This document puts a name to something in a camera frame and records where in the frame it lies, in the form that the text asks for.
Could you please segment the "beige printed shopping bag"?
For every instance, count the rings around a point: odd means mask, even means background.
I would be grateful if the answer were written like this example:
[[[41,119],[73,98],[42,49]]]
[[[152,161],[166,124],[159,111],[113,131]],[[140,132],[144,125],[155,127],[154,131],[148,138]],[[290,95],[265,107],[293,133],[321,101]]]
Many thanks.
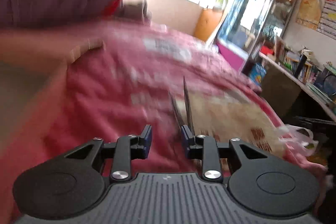
[[[219,89],[207,83],[187,90],[182,79],[175,79],[169,91],[177,106],[176,120],[188,125],[193,134],[222,143],[239,138],[317,177],[325,175],[325,166],[307,159],[318,144],[312,133],[304,135],[300,127],[283,124],[257,95],[248,98],[237,88]]]

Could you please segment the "red floral blanket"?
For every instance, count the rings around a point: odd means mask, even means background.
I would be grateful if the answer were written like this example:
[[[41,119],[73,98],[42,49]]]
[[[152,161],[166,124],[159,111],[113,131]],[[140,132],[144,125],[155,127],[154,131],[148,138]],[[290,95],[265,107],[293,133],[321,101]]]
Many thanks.
[[[99,20],[47,28],[103,45],[61,65],[1,149],[1,223],[316,223],[312,212],[266,218],[237,204],[226,187],[201,180],[201,160],[188,159],[175,79],[239,89],[259,97],[259,87],[233,71],[192,37],[162,27]],[[100,138],[114,143],[152,127],[146,159],[131,162],[132,179],[110,185],[92,209],[67,219],[40,219],[19,211],[15,180],[26,170]]]

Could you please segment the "blue duck package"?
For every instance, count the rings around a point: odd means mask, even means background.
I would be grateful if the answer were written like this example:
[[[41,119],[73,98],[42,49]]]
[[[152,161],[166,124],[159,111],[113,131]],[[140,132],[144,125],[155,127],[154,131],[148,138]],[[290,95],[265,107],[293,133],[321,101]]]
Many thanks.
[[[261,64],[255,64],[249,73],[249,78],[258,86],[266,75],[266,70]]]

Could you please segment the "round black desk fan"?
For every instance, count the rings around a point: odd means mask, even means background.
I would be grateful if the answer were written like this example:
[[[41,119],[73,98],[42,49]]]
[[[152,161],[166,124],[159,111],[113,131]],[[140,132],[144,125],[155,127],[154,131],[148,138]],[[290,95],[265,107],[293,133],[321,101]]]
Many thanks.
[[[325,65],[323,70],[318,73],[314,86],[328,97],[332,97],[335,94],[335,69]]]

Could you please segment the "pink cardboard box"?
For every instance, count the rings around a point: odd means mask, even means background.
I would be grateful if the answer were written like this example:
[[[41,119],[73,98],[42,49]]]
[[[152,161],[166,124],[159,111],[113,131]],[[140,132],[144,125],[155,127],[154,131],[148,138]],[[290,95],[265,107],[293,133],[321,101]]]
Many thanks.
[[[1,137],[18,125],[24,107],[49,75],[102,45],[99,38],[60,30],[1,30]]]

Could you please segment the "black cylinder bottle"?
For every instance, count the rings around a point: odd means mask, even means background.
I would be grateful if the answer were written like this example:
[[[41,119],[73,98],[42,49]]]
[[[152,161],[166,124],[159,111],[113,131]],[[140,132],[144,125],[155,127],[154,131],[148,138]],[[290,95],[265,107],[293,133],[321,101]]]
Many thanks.
[[[299,77],[306,61],[307,61],[307,56],[305,54],[301,54],[299,62],[297,64],[296,69],[295,69],[294,74],[293,74],[295,78]]]

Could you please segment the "glass display cabinet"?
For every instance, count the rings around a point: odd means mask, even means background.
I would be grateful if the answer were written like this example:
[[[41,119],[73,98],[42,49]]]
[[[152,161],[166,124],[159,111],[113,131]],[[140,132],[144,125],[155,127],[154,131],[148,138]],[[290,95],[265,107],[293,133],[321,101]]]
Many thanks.
[[[233,69],[241,72],[265,42],[283,36],[296,0],[234,0],[214,43]]]

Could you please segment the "orange wooden cabinet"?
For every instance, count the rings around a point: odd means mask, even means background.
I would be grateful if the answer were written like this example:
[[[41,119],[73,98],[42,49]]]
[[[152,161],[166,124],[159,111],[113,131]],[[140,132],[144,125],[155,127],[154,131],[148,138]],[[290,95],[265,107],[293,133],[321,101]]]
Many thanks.
[[[206,42],[220,23],[222,16],[223,11],[221,10],[203,9],[195,26],[193,37]]]

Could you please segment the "grey crumpled garment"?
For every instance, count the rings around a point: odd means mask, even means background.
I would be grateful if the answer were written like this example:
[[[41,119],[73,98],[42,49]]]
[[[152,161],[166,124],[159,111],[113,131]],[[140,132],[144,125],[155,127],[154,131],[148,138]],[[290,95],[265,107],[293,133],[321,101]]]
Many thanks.
[[[143,23],[150,23],[152,18],[147,0],[123,0],[115,16]]]

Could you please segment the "white wall calendar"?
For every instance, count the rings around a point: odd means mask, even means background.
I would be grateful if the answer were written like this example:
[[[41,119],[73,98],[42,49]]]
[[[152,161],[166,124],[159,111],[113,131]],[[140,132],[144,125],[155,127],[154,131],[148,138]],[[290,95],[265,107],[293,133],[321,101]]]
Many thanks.
[[[318,23],[317,31],[336,39],[336,2],[335,0],[325,0]]]

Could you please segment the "yellow wall poster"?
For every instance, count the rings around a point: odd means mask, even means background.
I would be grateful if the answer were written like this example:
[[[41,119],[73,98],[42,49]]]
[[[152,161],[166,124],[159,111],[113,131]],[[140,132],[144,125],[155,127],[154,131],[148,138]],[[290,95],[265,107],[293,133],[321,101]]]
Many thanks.
[[[301,0],[296,22],[302,26],[317,30],[321,18],[321,0]]]

